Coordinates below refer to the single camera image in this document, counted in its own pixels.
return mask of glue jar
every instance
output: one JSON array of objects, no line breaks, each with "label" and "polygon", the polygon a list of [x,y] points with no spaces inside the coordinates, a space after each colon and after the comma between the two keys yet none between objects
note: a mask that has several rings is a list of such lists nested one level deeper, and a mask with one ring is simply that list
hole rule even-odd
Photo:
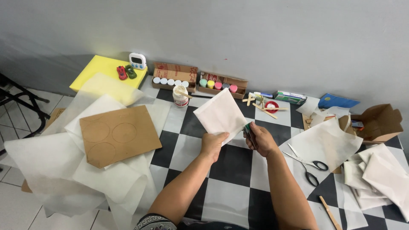
[{"label": "glue jar", "polygon": [[178,85],[173,88],[173,101],[175,102],[175,105],[177,107],[187,106],[187,103],[189,102],[189,98],[187,98],[186,96],[183,96],[180,93],[177,93],[177,91],[187,94],[186,87],[182,85]]}]

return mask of wall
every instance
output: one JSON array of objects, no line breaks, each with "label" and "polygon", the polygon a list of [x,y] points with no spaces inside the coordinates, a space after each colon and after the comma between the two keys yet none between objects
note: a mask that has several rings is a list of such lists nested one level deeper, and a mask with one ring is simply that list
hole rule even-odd
[{"label": "wall", "polygon": [[405,0],[2,0],[0,71],[70,94],[94,54],[126,60],[133,51],[265,92],[359,99],[356,113],[392,103],[409,120],[400,100],[409,82],[407,12]]}]

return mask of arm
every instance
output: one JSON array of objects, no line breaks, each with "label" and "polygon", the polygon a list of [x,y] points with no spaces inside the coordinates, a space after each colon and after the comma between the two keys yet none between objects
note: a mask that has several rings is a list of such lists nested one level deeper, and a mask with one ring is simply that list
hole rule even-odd
[{"label": "arm", "polygon": [[159,193],[148,213],[165,216],[177,225],[205,180],[211,165],[217,161],[222,142],[228,136],[229,133],[217,136],[205,133],[199,156]]},{"label": "arm", "polygon": [[[273,137],[265,128],[257,126],[254,122],[250,124],[250,128],[256,136],[258,145],[256,150],[267,159],[271,200],[280,229],[318,230],[310,205]],[[246,143],[254,150],[248,138]]]}]

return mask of blue paper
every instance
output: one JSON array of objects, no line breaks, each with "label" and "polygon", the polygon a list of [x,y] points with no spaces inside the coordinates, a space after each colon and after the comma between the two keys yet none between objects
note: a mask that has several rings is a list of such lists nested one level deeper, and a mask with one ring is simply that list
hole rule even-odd
[{"label": "blue paper", "polygon": [[327,93],[323,97],[321,97],[318,103],[318,108],[330,108],[333,106],[338,106],[338,107],[343,107],[343,108],[352,108],[358,105],[359,103],[360,101],[357,101],[357,100],[352,100],[352,99],[345,98],[345,97],[339,97],[339,96],[335,96],[335,95]]}]

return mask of toy car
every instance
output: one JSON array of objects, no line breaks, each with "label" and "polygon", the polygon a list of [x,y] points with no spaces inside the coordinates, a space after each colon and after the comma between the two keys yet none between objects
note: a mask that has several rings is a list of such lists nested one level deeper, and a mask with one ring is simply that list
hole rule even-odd
[{"label": "toy car", "polygon": [[128,76],[126,75],[125,68],[123,66],[118,66],[117,67],[117,72],[118,72],[118,75],[119,75],[119,79],[125,80],[125,79],[128,78]]},{"label": "toy car", "polygon": [[135,73],[135,71],[133,70],[133,67],[132,67],[131,65],[125,66],[125,70],[126,70],[126,73],[128,74],[128,77],[129,77],[130,79],[136,78],[136,73]]}]

